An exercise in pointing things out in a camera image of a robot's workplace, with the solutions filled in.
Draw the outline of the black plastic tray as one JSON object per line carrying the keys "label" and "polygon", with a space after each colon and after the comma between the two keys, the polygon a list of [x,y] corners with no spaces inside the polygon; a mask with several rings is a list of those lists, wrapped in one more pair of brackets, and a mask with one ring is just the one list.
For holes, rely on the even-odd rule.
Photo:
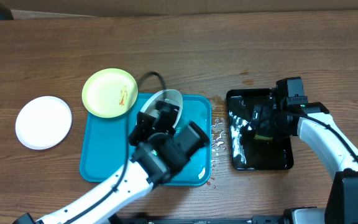
{"label": "black plastic tray", "polygon": [[272,141],[254,138],[250,125],[253,107],[266,103],[269,88],[230,90],[226,94],[231,162],[237,170],[288,170],[293,167],[290,137],[279,134]]}

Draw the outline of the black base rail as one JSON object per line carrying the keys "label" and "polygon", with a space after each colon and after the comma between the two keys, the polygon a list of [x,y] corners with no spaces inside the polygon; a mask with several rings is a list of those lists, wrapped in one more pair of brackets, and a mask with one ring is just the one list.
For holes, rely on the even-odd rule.
{"label": "black base rail", "polygon": [[284,216],[257,215],[252,218],[217,218],[217,219],[147,219],[147,218],[119,218],[113,215],[108,219],[112,224],[290,224],[289,218]]}

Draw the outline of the white plate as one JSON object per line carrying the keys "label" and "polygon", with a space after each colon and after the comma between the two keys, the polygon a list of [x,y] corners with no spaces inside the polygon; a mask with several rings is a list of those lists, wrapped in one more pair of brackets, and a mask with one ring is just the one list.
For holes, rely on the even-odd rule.
{"label": "white plate", "polygon": [[20,110],[15,124],[16,136],[29,149],[49,149],[64,140],[72,120],[70,107],[63,100],[41,96]]}
{"label": "white plate", "polygon": [[164,105],[157,106],[157,103],[164,102],[168,106],[173,105],[173,120],[172,127],[175,128],[178,124],[183,111],[183,97],[178,90],[160,90],[153,94],[140,109],[141,113],[158,118]]}

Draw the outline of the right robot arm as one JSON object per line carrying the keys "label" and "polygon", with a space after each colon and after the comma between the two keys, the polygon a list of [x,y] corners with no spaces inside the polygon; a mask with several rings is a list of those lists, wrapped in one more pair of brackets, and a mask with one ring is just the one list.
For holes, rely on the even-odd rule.
{"label": "right robot arm", "polygon": [[333,180],[325,208],[293,208],[287,223],[358,223],[358,148],[338,128],[329,110],[311,103],[300,77],[284,78],[274,88],[252,90],[250,125],[256,139],[297,136],[307,143]]}

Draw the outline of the yellow-green plate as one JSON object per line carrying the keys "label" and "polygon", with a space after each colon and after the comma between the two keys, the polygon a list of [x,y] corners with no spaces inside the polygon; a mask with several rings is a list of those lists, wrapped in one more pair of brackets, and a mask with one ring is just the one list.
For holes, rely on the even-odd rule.
{"label": "yellow-green plate", "polygon": [[106,68],[87,79],[82,90],[82,102],[95,116],[115,118],[132,108],[137,95],[138,85],[130,73]]}

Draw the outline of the green yellow sponge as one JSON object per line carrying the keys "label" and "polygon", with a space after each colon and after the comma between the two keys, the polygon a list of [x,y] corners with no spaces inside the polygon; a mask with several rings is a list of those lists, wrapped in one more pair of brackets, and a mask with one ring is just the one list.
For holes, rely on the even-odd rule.
{"label": "green yellow sponge", "polygon": [[262,135],[259,135],[259,134],[256,134],[254,136],[254,138],[257,139],[257,140],[261,140],[261,141],[272,141],[273,140],[273,137],[262,136]]}

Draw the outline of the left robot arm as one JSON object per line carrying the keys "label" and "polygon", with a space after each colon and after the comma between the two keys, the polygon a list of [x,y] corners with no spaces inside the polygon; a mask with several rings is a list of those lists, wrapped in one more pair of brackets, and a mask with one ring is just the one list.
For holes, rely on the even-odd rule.
{"label": "left robot arm", "polygon": [[34,220],[26,213],[16,223],[102,223],[131,202],[175,177],[191,156],[209,143],[208,135],[194,122],[177,133],[179,106],[156,100],[150,111],[137,114],[129,135],[133,154],[124,165],[84,196],[56,212]]}

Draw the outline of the blue plastic tray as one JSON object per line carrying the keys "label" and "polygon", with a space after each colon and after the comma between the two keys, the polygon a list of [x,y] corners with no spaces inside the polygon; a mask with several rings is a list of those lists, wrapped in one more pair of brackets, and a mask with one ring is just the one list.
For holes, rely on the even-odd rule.
{"label": "blue plastic tray", "polygon": [[[99,118],[88,114],[80,161],[80,173],[85,180],[102,182],[124,164],[126,121],[132,131],[137,113],[151,96],[151,93],[140,93],[131,113],[121,118]],[[212,134],[211,113],[211,104],[207,98],[183,95],[183,111],[175,129],[179,133],[193,121],[209,136]],[[197,150],[191,161],[168,185],[197,187],[205,184],[210,175],[211,145],[208,143]]]}

